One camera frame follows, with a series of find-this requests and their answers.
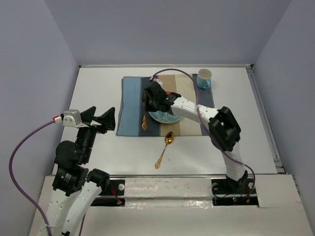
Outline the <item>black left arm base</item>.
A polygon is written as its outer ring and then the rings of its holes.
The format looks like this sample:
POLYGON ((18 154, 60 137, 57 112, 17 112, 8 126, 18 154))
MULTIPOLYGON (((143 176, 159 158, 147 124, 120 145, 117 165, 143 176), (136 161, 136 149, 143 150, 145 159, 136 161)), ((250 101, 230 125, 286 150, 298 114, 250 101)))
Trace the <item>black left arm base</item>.
POLYGON ((92 207, 124 207, 125 206, 125 179, 110 179, 106 190, 102 190, 92 202, 92 207))

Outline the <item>blue white mug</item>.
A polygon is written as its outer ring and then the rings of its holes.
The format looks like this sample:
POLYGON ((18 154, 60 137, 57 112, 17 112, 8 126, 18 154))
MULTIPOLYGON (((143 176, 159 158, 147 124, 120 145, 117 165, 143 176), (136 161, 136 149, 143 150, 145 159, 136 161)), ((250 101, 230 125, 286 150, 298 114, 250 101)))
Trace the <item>blue white mug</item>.
POLYGON ((197 74, 196 84, 200 89, 211 87, 212 72, 208 69, 200 69, 197 74))

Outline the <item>red floral plate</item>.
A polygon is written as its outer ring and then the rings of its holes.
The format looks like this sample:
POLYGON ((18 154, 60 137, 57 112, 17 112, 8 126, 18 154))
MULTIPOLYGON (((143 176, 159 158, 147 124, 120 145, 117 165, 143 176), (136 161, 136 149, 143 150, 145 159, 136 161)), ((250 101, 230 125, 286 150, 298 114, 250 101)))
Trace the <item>red floral plate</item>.
POLYGON ((180 121, 183 117, 182 116, 175 116, 167 112, 149 112, 149 115, 151 116, 152 119, 159 123, 163 124, 172 124, 180 121))

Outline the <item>striped blue beige cloth placemat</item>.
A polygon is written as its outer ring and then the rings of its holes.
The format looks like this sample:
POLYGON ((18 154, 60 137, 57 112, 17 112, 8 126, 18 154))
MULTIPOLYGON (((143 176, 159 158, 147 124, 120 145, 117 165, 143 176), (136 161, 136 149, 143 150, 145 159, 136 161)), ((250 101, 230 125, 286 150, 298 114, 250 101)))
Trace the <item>striped blue beige cloth placemat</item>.
POLYGON ((205 136, 207 133, 201 124, 174 115, 170 106, 181 97, 214 108, 212 88, 196 86, 197 74, 158 75, 156 79, 161 86, 149 77, 122 78, 117 136, 162 137, 169 131, 175 136, 205 136))

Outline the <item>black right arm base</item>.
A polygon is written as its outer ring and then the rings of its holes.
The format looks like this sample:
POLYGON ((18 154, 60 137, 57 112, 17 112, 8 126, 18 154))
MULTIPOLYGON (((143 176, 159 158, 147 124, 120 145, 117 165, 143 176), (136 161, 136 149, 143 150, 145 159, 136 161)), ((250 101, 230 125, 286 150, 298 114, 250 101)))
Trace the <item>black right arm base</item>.
POLYGON ((225 178, 215 178, 212 184, 212 203, 215 207, 220 206, 258 206, 256 189, 253 187, 253 180, 249 178, 241 187, 229 186, 225 178))

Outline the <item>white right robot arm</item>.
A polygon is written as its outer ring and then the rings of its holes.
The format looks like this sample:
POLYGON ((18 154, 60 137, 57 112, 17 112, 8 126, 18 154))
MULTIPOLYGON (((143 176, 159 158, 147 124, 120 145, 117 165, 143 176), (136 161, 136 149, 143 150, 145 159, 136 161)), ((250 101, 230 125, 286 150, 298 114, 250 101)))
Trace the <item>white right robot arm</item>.
POLYGON ((145 111, 167 112, 201 124, 214 146, 222 152, 227 189, 237 193, 244 188, 248 172, 239 152, 241 128, 228 107, 216 109, 197 105, 180 94, 168 94, 158 82, 144 89, 142 99, 145 111))

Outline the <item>gold spoon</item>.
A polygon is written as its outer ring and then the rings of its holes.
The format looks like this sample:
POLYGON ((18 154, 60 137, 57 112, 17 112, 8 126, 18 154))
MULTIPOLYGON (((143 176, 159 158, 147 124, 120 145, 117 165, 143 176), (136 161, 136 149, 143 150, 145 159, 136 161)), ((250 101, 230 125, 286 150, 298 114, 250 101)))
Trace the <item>gold spoon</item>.
POLYGON ((155 163, 155 168, 156 168, 156 169, 159 169, 159 168, 160 168, 161 162, 162 162, 162 159, 163 159, 163 156, 164 156, 164 153, 165 153, 167 147, 168 147, 171 143, 173 143, 173 141, 174 141, 174 132, 172 132, 172 131, 168 132, 168 133, 166 134, 165 138, 164 138, 164 141, 165 141, 165 147, 164 147, 164 149, 163 149, 163 151, 162 151, 162 153, 161 153, 159 159, 158 159, 157 162, 155 163))

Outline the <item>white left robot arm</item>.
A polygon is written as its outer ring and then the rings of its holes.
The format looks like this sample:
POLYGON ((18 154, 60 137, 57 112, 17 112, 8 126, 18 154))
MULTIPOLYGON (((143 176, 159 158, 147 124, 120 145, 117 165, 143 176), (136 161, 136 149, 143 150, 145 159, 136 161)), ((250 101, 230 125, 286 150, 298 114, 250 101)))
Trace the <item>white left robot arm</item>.
POLYGON ((57 172, 44 224, 49 236, 74 235, 93 200, 108 191, 110 175, 98 169, 89 171, 84 165, 90 160, 96 135, 115 130, 115 108, 98 117, 95 111, 95 106, 83 112, 67 110, 53 118, 54 123, 78 132, 74 142, 62 141, 56 147, 57 172))

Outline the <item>gold fork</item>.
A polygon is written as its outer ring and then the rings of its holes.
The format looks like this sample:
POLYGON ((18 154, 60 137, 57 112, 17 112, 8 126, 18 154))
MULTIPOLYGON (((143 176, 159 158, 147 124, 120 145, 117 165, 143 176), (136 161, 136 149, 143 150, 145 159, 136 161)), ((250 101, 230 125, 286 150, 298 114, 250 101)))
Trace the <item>gold fork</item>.
POLYGON ((142 95, 142 102, 143 102, 143 106, 144 106, 144 115, 143 115, 143 120, 142 120, 142 129, 143 130, 147 129, 146 99, 147 99, 147 95, 146 95, 146 93, 143 93, 143 95, 142 95))

